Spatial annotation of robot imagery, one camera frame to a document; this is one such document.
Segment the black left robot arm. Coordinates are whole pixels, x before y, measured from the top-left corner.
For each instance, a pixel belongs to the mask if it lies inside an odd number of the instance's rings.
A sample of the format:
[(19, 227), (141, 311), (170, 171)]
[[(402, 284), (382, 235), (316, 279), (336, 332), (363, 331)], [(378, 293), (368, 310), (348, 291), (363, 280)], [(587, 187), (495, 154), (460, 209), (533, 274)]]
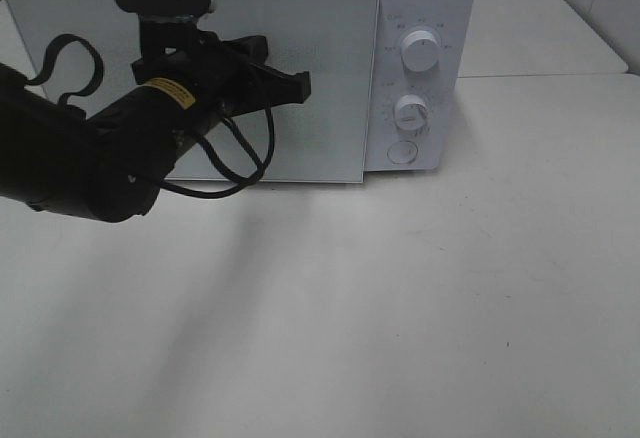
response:
[[(1, 69), (1, 194), (37, 212), (108, 223), (144, 215), (161, 191), (213, 200), (259, 182), (272, 154), (259, 155), (236, 124), (252, 112), (301, 104), (308, 72), (267, 65), (268, 42), (251, 35), (223, 41), (194, 22), (141, 20), (135, 87), (88, 115), (65, 92), (49, 101), (48, 81), (73, 34), (54, 38), (40, 72)], [(229, 183), (203, 193), (168, 177), (191, 148), (202, 149)]]

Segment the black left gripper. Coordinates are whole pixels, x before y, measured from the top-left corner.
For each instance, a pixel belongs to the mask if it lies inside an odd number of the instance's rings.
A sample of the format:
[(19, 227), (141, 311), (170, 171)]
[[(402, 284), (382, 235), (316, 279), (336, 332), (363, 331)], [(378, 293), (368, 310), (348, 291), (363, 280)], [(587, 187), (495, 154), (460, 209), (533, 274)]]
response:
[(137, 113), (248, 113), (250, 108), (303, 104), (308, 71), (286, 74), (264, 65), (268, 40), (250, 35), (222, 40), (194, 19), (139, 19), (141, 57), (131, 64)]

